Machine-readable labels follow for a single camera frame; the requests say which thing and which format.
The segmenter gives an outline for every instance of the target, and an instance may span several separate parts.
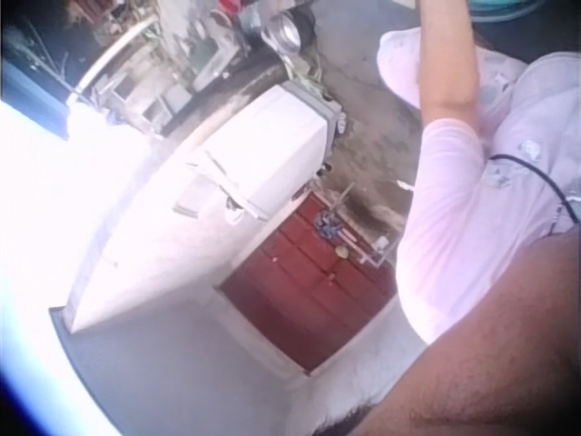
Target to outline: shirt sleeve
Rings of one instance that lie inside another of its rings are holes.
[[[422,137],[419,169],[408,223],[398,249],[396,276],[402,308],[427,343],[449,327],[438,304],[439,275],[462,237],[463,220],[482,178],[482,143],[464,122],[441,119]]]
[[[439,237],[455,227],[484,172],[484,147],[474,130],[454,119],[430,123],[422,135],[418,177],[404,238]]]

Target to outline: white wall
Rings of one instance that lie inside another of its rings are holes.
[[[126,436],[280,436],[282,383],[195,302],[126,313],[70,335],[64,348]]]
[[[425,350],[396,298],[322,371],[292,393],[286,436],[309,436],[323,422],[381,400]]]
[[[75,286],[65,312],[67,325],[80,331],[189,285],[218,284],[229,261],[263,224],[247,217],[233,228],[224,220],[226,197],[217,193],[198,220],[173,207],[193,178],[192,154],[203,141],[244,107],[269,80],[262,72],[229,98],[179,145],[131,200],[111,236],[95,251],[94,269]]]

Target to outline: concrete floor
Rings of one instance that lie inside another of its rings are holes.
[[[322,180],[329,196],[356,186],[345,213],[370,239],[397,238],[405,224],[419,158],[420,122],[379,78],[376,53],[390,30],[417,26],[416,11],[385,0],[319,0],[317,49],[323,83],[349,118],[345,135],[330,158],[333,170]]]

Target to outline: red door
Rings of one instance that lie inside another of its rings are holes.
[[[310,195],[222,284],[238,310],[307,372],[343,347],[396,293],[388,264],[361,265],[355,253],[341,259],[318,236],[313,223],[323,207]]]

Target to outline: skin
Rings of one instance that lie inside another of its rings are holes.
[[[478,132],[478,60],[467,1],[425,0],[420,15],[423,123],[455,118]]]
[[[580,434],[579,238],[516,259],[352,435]]]

